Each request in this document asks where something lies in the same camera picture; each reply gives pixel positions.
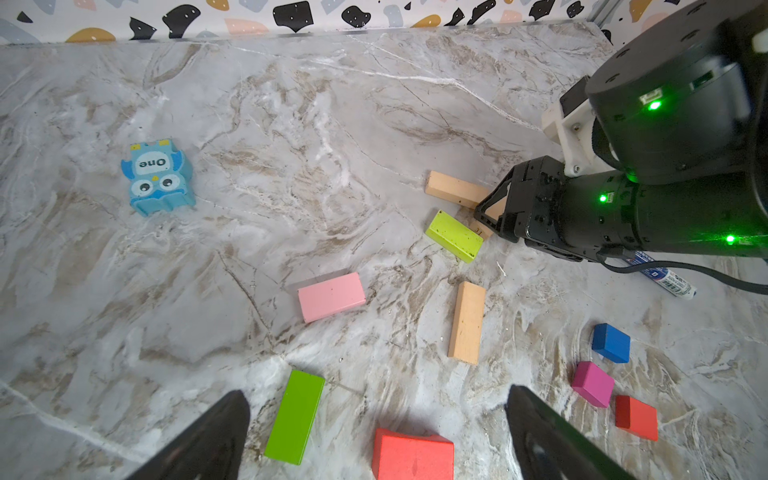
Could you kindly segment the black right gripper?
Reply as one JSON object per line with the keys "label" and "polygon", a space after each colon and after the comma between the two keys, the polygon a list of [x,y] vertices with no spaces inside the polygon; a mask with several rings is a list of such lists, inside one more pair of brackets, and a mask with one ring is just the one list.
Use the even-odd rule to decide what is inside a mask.
{"label": "black right gripper", "polygon": [[[473,217],[505,240],[559,259],[629,258],[639,249],[637,190],[616,170],[569,178],[564,163],[543,156],[514,166]],[[486,211],[504,197],[493,220]]]}

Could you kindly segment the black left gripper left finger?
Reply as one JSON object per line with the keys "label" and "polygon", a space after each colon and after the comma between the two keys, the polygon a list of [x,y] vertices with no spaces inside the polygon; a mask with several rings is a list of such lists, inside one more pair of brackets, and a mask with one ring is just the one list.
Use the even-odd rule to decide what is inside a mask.
{"label": "black left gripper left finger", "polygon": [[236,479],[249,422],[244,393],[230,391],[129,477]]}

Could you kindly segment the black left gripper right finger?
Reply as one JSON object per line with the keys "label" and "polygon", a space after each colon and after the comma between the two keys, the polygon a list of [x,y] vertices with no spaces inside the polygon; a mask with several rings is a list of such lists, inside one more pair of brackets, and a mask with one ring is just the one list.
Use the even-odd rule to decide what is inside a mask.
{"label": "black left gripper right finger", "polygon": [[632,477],[529,388],[511,386],[505,412],[524,479]]}

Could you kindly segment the natural wood block marked 58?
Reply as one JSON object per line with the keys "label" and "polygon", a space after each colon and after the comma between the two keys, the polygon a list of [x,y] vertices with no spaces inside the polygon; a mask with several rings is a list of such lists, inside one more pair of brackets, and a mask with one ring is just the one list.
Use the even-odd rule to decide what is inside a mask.
{"label": "natural wood block marked 58", "polygon": [[424,191],[427,195],[469,209],[475,209],[490,194],[490,190],[482,185],[467,182],[434,170],[428,175]]}

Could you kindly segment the natural wood block marked 31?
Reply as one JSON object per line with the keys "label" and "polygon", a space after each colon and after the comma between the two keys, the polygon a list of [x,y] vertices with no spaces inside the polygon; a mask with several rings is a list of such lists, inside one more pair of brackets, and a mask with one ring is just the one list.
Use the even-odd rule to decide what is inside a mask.
{"label": "natural wood block marked 31", "polygon": [[[496,202],[492,207],[486,211],[486,215],[493,220],[497,220],[499,216],[504,212],[506,206],[507,197],[502,198]],[[479,235],[484,241],[490,239],[494,233],[491,229],[485,226],[482,222],[472,219],[468,225],[468,228],[475,234]]]}

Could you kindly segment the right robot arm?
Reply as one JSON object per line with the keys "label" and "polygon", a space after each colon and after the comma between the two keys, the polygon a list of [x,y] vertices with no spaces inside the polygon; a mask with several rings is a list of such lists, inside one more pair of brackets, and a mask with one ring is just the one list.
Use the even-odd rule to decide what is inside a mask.
{"label": "right robot arm", "polygon": [[585,85],[608,170],[571,178],[554,158],[523,162],[476,220],[571,261],[765,257],[766,31],[763,1],[698,1],[651,27]]}

